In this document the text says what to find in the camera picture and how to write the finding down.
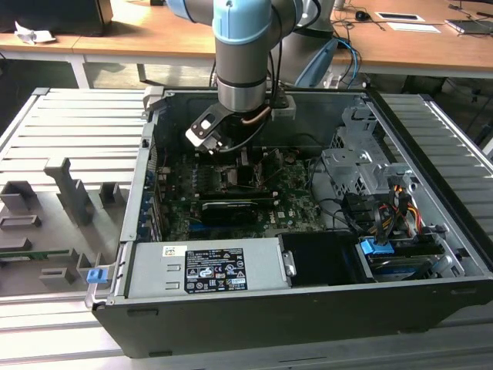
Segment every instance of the floor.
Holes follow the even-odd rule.
[[[92,63],[87,67],[89,80],[96,88],[143,89],[135,65]],[[184,66],[146,66],[147,78],[167,86],[206,86],[209,68]],[[405,76],[369,75],[373,87],[382,93],[399,93]],[[429,93],[439,83],[429,77],[417,78],[413,93]],[[64,62],[9,61],[8,69],[0,75],[0,130],[3,131],[36,87],[77,88],[72,68]],[[481,95],[473,99],[473,89]],[[448,79],[442,91],[434,95],[440,107],[464,130],[493,94],[493,82],[480,79]],[[468,131],[475,138],[493,117],[493,103],[476,119]]]

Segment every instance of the green circuit board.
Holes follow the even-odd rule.
[[[160,182],[166,241],[275,237],[283,232],[325,228],[320,209],[305,187],[306,161],[292,153],[265,153],[260,163],[253,166],[255,180],[249,186],[231,185],[237,169],[234,164],[204,164],[194,156],[182,156],[170,162]],[[226,194],[231,199],[214,199],[214,194],[221,197]],[[204,225],[202,207],[214,201],[252,202],[262,207],[257,210],[254,222]]]

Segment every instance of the blue latch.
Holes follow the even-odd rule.
[[[393,254],[394,248],[390,242],[380,245],[375,243],[374,238],[365,239],[360,243],[361,249],[365,255],[368,254]]]
[[[108,282],[107,268],[92,268],[87,274],[86,281],[89,284],[104,284]]]

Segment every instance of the warning label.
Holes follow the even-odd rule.
[[[243,249],[212,249],[185,253],[185,291],[245,291],[247,271]]]

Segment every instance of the desk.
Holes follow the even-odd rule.
[[[375,12],[395,12],[417,14],[425,20],[422,22],[424,24],[442,24],[434,26],[440,33],[394,31],[386,23],[380,23],[386,30],[382,31],[374,23],[355,21],[354,9],[347,8],[346,12],[334,10],[333,20],[348,18],[354,24],[350,38],[363,57],[361,72],[493,79],[493,38],[458,36],[451,26],[444,25],[445,19],[467,18],[449,9],[447,1],[353,0],[352,4],[357,8],[366,8],[374,21],[383,21]],[[468,6],[474,6],[477,10],[493,12],[493,5],[463,2],[462,6],[466,11]],[[347,37],[342,25],[335,25],[334,28],[341,37]],[[349,61],[348,52],[338,52],[332,70],[344,71]]]
[[[55,35],[58,42],[28,45],[12,34],[0,34],[7,59],[69,62],[79,88],[89,88],[87,62],[133,63],[145,79],[143,64],[211,66],[215,48],[212,29],[176,17],[149,0],[112,0],[113,22],[104,37]]]
[[[465,19],[448,8],[446,0],[353,0],[353,5],[374,12],[417,13],[426,23],[445,19]],[[463,3],[471,13],[493,12],[492,5]],[[57,35],[49,45],[22,44],[14,35],[0,34],[0,52],[8,59],[70,62],[80,88],[88,88],[84,64],[89,62],[135,63],[140,79],[143,64],[210,66],[214,58],[214,38],[210,27],[178,18],[166,7],[151,7],[148,0],[112,0],[113,24],[105,37]],[[333,19],[340,17],[333,13]],[[347,17],[354,17],[349,10]],[[441,33],[401,32],[381,25],[354,21],[351,41],[363,56],[361,72],[493,79],[493,39],[457,37],[448,25],[437,25]],[[336,30],[345,37],[345,29]],[[331,71],[341,73],[350,57],[336,53]]]

